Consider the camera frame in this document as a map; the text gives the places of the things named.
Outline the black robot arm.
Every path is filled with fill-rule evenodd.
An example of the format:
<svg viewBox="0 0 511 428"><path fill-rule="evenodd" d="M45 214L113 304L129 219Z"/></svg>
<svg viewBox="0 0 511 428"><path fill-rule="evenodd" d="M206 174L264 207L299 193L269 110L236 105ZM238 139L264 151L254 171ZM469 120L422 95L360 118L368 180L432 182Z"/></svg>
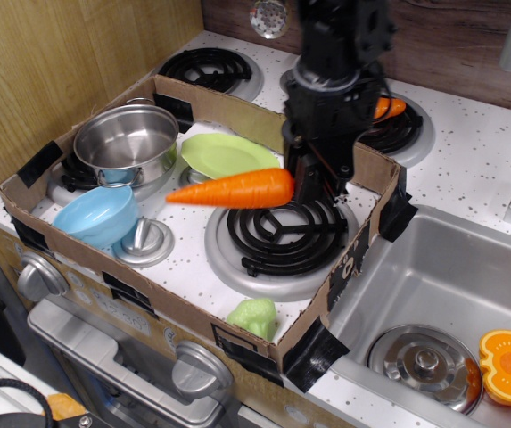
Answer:
<svg viewBox="0 0 511 428"><path fill-rule="evenodd" d="M344 193L353 146L375 122L387 93L379 62L396 27L385 1L300 1L301 55L285 83L284 165L293 199Z"/></svg>

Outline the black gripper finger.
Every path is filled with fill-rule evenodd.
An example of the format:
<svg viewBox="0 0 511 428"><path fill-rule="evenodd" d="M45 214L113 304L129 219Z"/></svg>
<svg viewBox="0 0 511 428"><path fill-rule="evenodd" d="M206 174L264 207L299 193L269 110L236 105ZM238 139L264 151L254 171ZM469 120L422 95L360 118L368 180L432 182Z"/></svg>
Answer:
<svg viewBox="0 0 511 428"><path fill-rule="evenodd" d="M326 198L323 164L307 145L286 144L284 166L295 182L294 201L313 202Z"/></svg>
<svg viewBox="0 0 511 428"><path fill-rule="evenodd" d="M318 182L321 190L331 199L335 200L347 193L346 186L349 178L334 171L322 155L314 151L312 153L317 160Z"/></svg>

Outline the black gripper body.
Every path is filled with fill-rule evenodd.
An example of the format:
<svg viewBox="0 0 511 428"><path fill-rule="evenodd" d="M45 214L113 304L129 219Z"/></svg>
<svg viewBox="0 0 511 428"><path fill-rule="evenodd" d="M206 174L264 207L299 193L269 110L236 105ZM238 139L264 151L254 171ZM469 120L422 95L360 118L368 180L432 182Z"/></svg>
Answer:
<svg viewBox="0 0 511 428"><path fill-rule="evenodd" d="M372 66L330 79L301 66L292 70L296 86L284 105L285 144L307 145L350 180L353 145L372 127L377 101L386 89L383 72Z"/></svg>

